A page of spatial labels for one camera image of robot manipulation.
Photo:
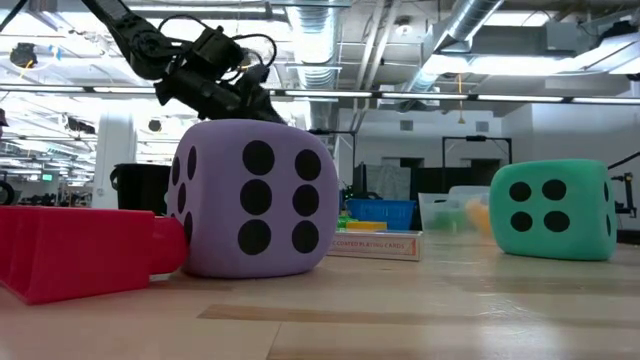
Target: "purple foam die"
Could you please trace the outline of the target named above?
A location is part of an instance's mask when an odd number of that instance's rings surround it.
[[[338,219],[338,178],[315,136],[281,124],[191,127],[171,169],[168,213],[190,241],[188,273],[258,278],[311,270]]]

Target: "red plastic object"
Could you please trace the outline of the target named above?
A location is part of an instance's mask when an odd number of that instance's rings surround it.
[[[141,289],[186,256],[182,225],[152,212],[0,206],[0,282],[28,304]]]

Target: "table surface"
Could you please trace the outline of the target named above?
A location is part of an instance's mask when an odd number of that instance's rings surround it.
[[[608,263],[425,234],[423,260],[327,257],[266,280],[176,274],[27,307],[0,288],[0,360],[640,359],[640,249]]]

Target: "blue plastic crate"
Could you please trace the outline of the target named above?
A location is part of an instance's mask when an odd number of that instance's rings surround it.
[[[360,200],[347,201],[351,217],[360,221],[386,222],[389,230],[409,230],[415,201]]]

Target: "yellow object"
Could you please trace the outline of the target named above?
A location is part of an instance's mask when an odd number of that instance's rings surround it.
[[[493,236],[491,223],[489,222],[489,207],[480,202],[480,199],[470,200],[465,206],[467,217],[473,226],[484,236]]]
[[[387,230],[387,223],[372,221],[352,221],[347,223],[347,230],[380,231]]]

